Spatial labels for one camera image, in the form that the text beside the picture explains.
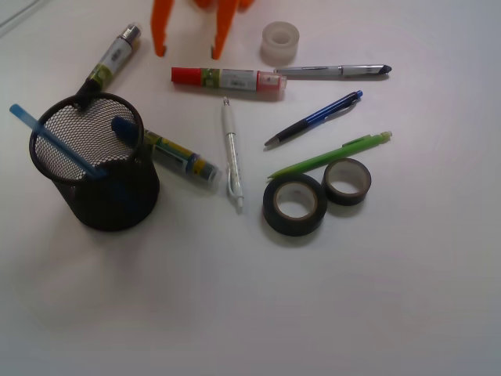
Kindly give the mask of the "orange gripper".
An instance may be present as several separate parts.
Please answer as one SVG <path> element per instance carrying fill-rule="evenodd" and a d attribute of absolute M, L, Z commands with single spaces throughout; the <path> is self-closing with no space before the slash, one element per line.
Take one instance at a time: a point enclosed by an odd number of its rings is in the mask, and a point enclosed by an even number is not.
<path fill-rule="evenodd" d="M 194 0 L 201 9 L 217 6 L 216 12 L 216 35 L 211 49 L 213 60 L 219 60 L 225 46 L 225 41 L 232 26 L 233 17 L 238 9 L 247 9 L 254 0 Z M 151 13 L 151 34 L 155 53 L 163 57 L 166 53 L 166 30 L 168 19 L 171 14 L 173 0 L 154 0 Z"/>

